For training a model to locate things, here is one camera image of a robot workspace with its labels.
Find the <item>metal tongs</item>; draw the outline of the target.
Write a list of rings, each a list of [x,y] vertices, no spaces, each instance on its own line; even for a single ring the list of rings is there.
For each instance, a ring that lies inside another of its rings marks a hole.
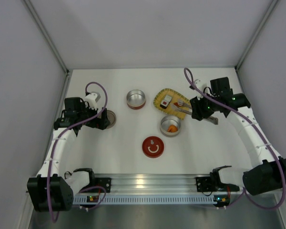
[[[177,102],[171,104],[171,108],[174,110],[174,111],[178,111],[178,112],[182,112],[182,113],[185,113],[187,115],[192,115],[192,112],[191,112],[191,106],[189,104],[186,103],[186,105],[184,107],[180,107],[178,105]],[[213,116],[210,116],[209,118],[207,119],[204,119],[205,121],[208,121],[214,125],[218,125],[218,118],[216,117],[213,117]]]

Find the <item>white sushi piece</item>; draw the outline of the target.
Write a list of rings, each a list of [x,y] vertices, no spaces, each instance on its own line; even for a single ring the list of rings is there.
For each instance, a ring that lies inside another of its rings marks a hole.
[[[172,100],[172,97],[169,96],[169,95],[166,95],[165,98],[164,98],[164,100],[165,100],[167,103],[170,103],[171,100]]]

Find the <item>orange fried shrimp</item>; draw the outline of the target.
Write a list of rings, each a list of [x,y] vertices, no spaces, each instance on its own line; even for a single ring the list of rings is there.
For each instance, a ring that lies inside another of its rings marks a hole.
[[[176,127],[175,125],[170,125],[167,129],[167,132],[169,133],[176,133],[178,131],[178,127]]]

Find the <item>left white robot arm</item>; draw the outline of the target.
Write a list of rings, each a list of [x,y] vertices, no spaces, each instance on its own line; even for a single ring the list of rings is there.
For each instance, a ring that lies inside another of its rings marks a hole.
[[[64,100],[64,110],[54,122],[51,146],[41,169],[29,178],[27,189],[37,212],[68,211],[74,196],[96,184],[91,168],[75,169],[68,178],[66,163],[72,145],[82,126],[104,130],[110,124],[107,109],[98,113],[100,95],[87,93],[84,98],[69,97]]]

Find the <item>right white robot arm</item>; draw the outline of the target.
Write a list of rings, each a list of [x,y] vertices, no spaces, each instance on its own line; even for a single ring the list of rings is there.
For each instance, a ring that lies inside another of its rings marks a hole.
[[[215,112],[223,113],[243,142],[252,166],[251,169],[215,168],[211,176],[216,184],[244,187],[253,196],[281,189],[286,182],[286,158],[282,158],[265,137],[247,97],[243,93],[235,94],[227,77],[210,83],[211,94],[202,96],[206,84],[195,81],[197,96],[190,100],[192,118],[201,121]]]

